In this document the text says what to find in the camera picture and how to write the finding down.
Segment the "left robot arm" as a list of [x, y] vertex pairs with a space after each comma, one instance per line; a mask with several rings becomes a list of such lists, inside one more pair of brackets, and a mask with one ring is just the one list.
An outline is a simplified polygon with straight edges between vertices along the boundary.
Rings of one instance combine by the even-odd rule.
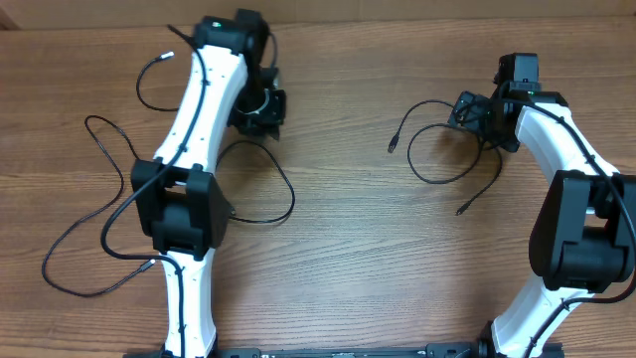
[[272, 34], [261, 14], [206, 16], [194, 28], [189, 81], [175, 121], [152, 160], [136, 160], [131, 184], [143, 233], [162, 262], [169, 330], [162, 357], [210, 357], [217, 329], [212, 266], [233, 208], [215, 177], [228, 127], [246, 142], [279, 137], [286, 93], [261, 60]]

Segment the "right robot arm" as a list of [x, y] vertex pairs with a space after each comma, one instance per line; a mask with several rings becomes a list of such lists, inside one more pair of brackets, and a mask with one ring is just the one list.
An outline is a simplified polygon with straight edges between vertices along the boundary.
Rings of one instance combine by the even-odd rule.
[[583, 303], [635, 291], [635, 178], [605, 161], [573, 122], [560, 93], [544, 91], [539, 60], [499, 60], [490, 97], [464, 92], [449, 124], [494, 148], [526, 146], [549, 181], [529, 239], [532, 272], [511, 305], [459, 357], [560, 357], [549, 337]]

